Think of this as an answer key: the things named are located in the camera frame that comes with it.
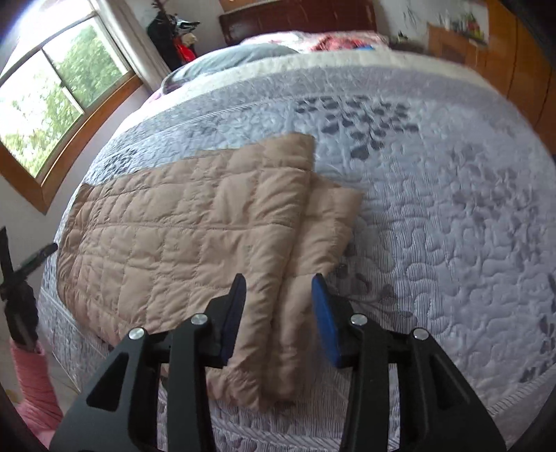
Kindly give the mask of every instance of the wooden headboard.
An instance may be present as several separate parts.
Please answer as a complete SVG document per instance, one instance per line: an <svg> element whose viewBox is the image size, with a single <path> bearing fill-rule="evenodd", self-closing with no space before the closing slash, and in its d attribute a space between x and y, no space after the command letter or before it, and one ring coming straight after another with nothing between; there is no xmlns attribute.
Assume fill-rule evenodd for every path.
<svg viewBox="0 0 556 452"><path fill-rule="evenodd" d="M276 0L255 3L220 16L229 46L278 31L376 31L371 0Z"/></svg>

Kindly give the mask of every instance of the tan quilted blanket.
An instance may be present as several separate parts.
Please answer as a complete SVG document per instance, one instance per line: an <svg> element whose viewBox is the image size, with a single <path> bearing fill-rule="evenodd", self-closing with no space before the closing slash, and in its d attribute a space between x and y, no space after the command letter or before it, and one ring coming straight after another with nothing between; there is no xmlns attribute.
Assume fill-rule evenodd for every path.
<svg viewBox="0 0 556 452"><path fill-rule="evenodd" d="M291 134L83 184L62 236L58 293L115 345L171 330L227 293L247 298L234 355L209 394L263 408L291 400L314 341L311 277L338 263L361 195L314 174L314 139Z"/></svg>

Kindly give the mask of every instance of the wall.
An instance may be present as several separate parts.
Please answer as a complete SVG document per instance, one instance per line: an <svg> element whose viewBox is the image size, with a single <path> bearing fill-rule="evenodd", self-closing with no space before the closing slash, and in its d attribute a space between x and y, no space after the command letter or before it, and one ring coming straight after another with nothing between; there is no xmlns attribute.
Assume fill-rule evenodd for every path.
<svg viewBox="0 0 556 452"><path fill-rule="evenodd" d="M147 28L155 18L157 10L150 0L126 0L139 23ZM201 24L193 32L198 42L195 51L204 53L226 47L218 16L224 13L218 0L167 0L163 1L168 14L177 14L184 21L199 21Z"/></svg>
<svg viewBox="0 0 556 452"><path fill-rule="evenodd" d="M91 166L91 162L120 123L137 110L148 96L148 91L141 86L108 118L69 170L46 215L37 211L0 176L0 226L5 225L7 228L14 266L18 266L31 254L52 241L62 214L73 192ZM28 280L36 296L41 280L42 269L34 272Z"/></svg>
<svg viewBox="0 0 556 452"><path fill-rule="evenodd" d="M488 10L486 5L462 0L373 0L378 31L394 36L399 31L411 39L428 43L427 22L439 24L439 14L450 13L453 18L463 12L473 12L481 30L488 37ZM414 13L415 23L409 11Z"/></svg>
<svg viewBox="0 0 556 452"><path fill-rule="evenodd" d="M151 0L126 0L126 3L145 29L158 14L158 10L152 5Z"/></svg>

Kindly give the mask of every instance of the window frame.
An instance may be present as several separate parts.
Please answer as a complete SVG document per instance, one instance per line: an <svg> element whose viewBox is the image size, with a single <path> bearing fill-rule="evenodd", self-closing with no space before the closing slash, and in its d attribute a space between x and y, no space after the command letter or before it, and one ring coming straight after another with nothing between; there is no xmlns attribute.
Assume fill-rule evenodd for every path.
<svg viewBox="0 0 556 452"><path fill-rule="evenodd" d="M42 52L58 78L61 80L60 87L65 87L75 101L78 102L71 88L66 84L64 78L59 74L52 60L48 57L48 54L43 50L43 47L62 33L91 19L96 21L97 26L103 33L103 37L108 41L108 44L117 54L117 57L125 68L127 68L127 72L91 105L84 108L80 104L83 113L60 139L50 156L45 160L36 177L33 177L6 148L4 143L0 141L0 174L20 193L20 195L26 198L44 215L48 212L48 208L52 204L54 196L60 188L60 185L62 185L64 178L89 140L124 100L131 96L131 94L142 85L142 81L132 71L130 64L110 36L110 33L96 11L92 11L81 19L50 35L44 41L26 52L2 77L0 77L0 86L2 86L4 82L31 57Z"/></svg>

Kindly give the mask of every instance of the gray pillow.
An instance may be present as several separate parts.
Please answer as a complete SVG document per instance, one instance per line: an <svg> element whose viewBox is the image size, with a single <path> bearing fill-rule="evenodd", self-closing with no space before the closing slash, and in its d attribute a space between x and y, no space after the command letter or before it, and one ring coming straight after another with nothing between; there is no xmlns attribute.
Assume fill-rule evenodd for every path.
<svg viewBox="0 0 556 452"><path fill-rule="evenodd" d="M162 94L177 90L180 86L203 74L212 74L231 67L241 66L251 61L298 53L278 44L244 44L222 48L207 53L191 63L167 75L161 85Z"/></svg>

